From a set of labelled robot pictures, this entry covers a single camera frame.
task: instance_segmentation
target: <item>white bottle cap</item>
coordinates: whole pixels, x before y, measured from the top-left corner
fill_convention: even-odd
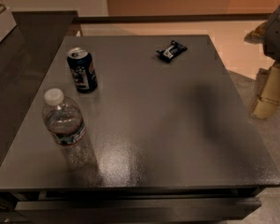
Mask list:
[[[50,89],[45,92],[44,99],[48,105],[58,105],[64,99],[63,91],[57,88]]]

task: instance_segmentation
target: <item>black soda can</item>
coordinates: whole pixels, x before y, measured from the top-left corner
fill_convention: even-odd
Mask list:
[[[77,91],[93,92],[97,88],[97,80],[91,54],[83,48],[72,48],[67,53],[67,62]]]

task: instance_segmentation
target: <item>bottle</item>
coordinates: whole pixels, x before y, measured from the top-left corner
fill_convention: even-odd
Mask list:
[[[46,91],[44,99],[44,123],[55,143],[61,147],[69,168],[75,170],[87,164],[95,165],[93,148],[76,102],[65,97],[60,89]]]

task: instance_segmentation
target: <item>black snack bar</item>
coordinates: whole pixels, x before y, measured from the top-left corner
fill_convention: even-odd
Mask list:
[[[188,48],[181,45],[180,43],[172,40],[171,46],[168,49],[157,50],[159,57],[169,63],[174,57],[178,56],[180,53],[184,52]]]

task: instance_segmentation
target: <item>table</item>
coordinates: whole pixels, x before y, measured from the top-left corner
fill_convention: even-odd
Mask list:
[[[167,64],[155,51],[172,39],[189,49]],[[75,46],[92,54],[99,86],[91,94],[73,84],[66,52]],[[53,144],[41,118],[52,87],[79,104],[98,170],[70,172]],[[68,223],[74,210],[93,222],[243,218],[262,189],[280,187],[246,118],[208,35],[66,37],[0,168],[0,191],[45,190],[17,205],[36,223],[48,210],[63,210]]]

